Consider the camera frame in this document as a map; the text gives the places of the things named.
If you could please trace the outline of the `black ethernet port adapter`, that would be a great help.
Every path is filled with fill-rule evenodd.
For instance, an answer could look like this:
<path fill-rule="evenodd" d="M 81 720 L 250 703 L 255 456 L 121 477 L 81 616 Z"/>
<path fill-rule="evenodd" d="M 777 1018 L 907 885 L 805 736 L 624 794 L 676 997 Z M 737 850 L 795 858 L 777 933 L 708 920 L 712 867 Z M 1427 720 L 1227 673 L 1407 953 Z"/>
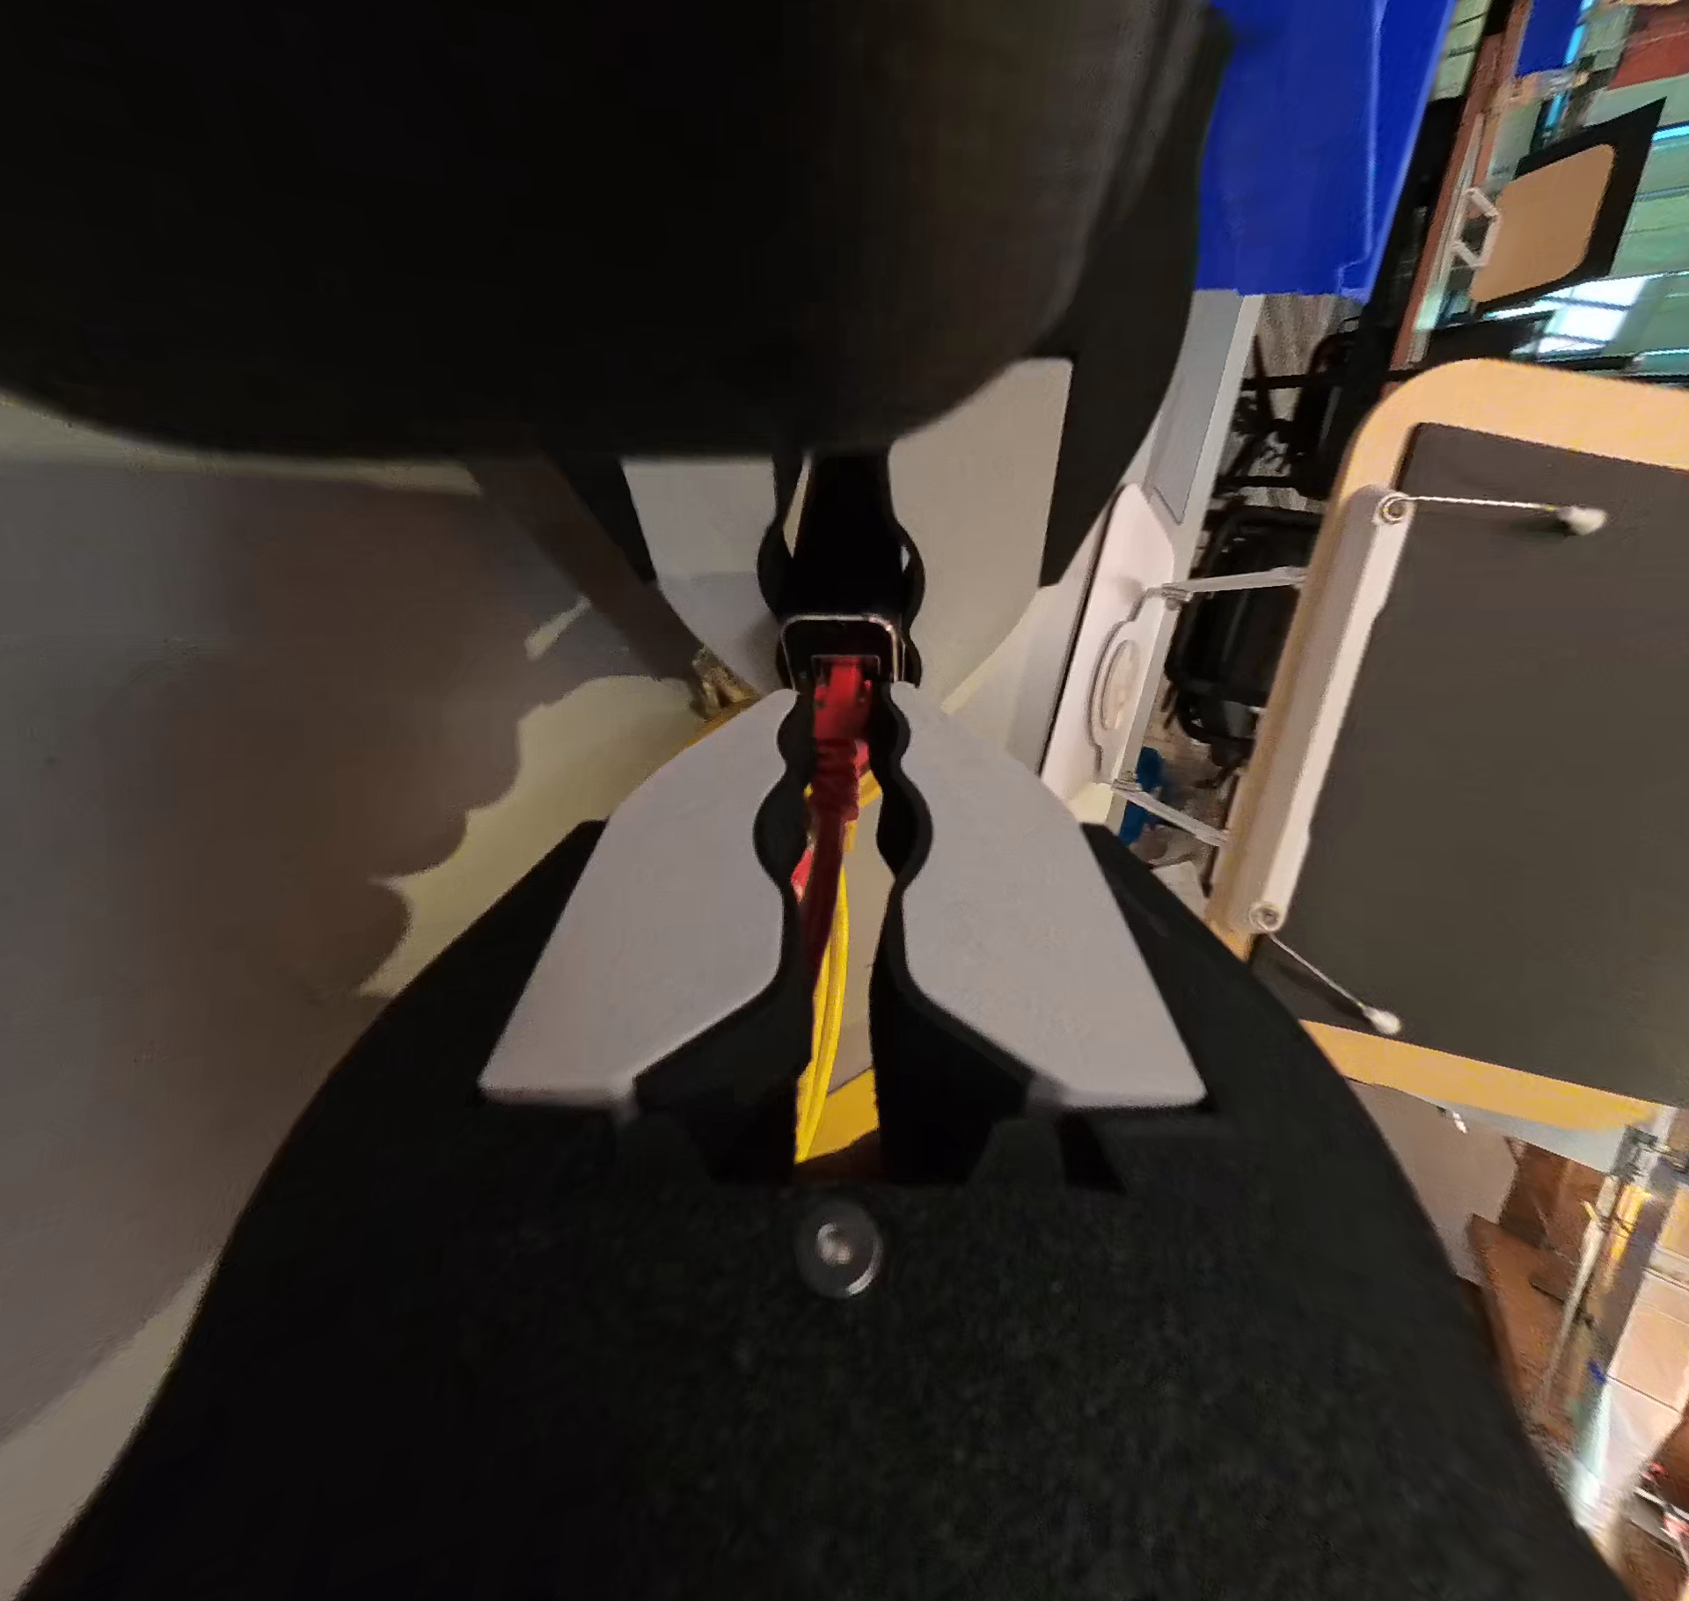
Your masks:
<path fill-rule="evenodd" d="M 907 639 L 921 555 L 897 523 L 891 450 L 834 450 L 805 477 L 777 460 L 770 501 L 754 580 L 770 609 L 777 684 L 805 689 L 834 659 L 864 659 L 879 684 L 921 684 Z"/>

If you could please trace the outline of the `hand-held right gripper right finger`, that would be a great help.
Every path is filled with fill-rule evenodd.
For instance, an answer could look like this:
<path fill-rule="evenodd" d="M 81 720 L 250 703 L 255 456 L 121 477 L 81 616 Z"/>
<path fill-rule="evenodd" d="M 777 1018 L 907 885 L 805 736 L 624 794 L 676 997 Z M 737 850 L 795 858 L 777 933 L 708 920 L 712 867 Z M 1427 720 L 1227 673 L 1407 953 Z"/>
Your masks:
<path fill-rule="evenodd" d="M 879 695 L 871 777 L 885 1170 L 964 1182 L 1002 1123 L 1205 1113 L 1193 1054 L 1068 800 L 921 689 Z"/>

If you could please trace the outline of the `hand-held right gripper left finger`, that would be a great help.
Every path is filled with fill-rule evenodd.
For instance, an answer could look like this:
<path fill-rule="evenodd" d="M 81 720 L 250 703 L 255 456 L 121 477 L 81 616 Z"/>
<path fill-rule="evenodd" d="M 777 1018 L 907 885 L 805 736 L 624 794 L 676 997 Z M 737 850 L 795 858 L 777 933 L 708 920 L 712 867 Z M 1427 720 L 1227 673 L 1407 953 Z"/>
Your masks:
<path fill-rule="evenodd" d="M 480 1068 L 488 1104 L 676 1123 L 708 1181 L 786 1182 L 814 967 L 795 870 L 814 838 L 814 707 L 750 703 L 594 838 Z"/>

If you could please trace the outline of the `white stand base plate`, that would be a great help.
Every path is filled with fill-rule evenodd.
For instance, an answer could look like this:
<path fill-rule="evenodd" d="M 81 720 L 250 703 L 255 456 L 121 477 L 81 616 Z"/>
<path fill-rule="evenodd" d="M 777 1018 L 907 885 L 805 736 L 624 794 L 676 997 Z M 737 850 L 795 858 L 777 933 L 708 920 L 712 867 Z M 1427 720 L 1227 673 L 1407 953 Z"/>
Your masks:
<path fill-rule="evenodd" d="M 1155 586 L 1174 580 L 1174 534 L 1148 491 L 1119 491 L 1101 523 L 1101 555 L 1086 570 L 1068 684 L 1051 703 L 1051 736 L 1042 780 L 1056 800 L 1086 800 L 1094 790 L 1126 780 L 1145 748 L 1155 689 L 1162 689 L 1162 634 L 1168 600 Z"/>

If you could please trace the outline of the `brown board black frame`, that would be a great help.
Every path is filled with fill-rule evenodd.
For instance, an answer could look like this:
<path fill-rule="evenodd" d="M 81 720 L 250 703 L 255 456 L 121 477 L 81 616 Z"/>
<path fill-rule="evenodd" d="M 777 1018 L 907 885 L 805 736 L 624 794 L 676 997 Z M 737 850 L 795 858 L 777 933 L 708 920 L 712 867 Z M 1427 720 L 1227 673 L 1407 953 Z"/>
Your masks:
<path fill-rule="evenodd" d="M 1467 309 L 1529 309 L 1560 284 L 1604 278 L 1654 147 L 1664 99 L 1536 153 L 1493 197 L 1486 259 L 1467 269 Z"/>

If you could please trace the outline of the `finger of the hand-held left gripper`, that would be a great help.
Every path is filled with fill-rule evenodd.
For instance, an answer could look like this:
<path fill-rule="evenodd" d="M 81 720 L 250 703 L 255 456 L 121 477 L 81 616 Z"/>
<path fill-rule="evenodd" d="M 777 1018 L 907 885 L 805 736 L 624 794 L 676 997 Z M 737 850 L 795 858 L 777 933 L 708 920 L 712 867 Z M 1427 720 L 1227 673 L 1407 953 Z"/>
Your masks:
<path fill-rule="evenodd" d="M 770 460 L 624 460 L 657 593 L 750 684 L 777 689 L 777 627 L 763 600 Z"/>
<path fill-rule="evenodd" d="M 897 523 L 921 555 L 921 689 L 958 695 L 1025 616 L 1043 560 L 1070 356 L 1025 356 L 897 444 Z"/>

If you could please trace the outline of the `blue plastic bin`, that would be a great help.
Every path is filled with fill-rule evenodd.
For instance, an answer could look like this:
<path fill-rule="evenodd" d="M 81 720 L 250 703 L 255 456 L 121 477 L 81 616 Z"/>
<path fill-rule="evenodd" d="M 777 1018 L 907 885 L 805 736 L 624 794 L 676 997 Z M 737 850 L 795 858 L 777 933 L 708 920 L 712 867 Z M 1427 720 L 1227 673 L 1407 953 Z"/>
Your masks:
<path fill-rule="evenodd" d="M 1370 302 L 1455 0 L 1213 0 L 1193 293 Z"/>

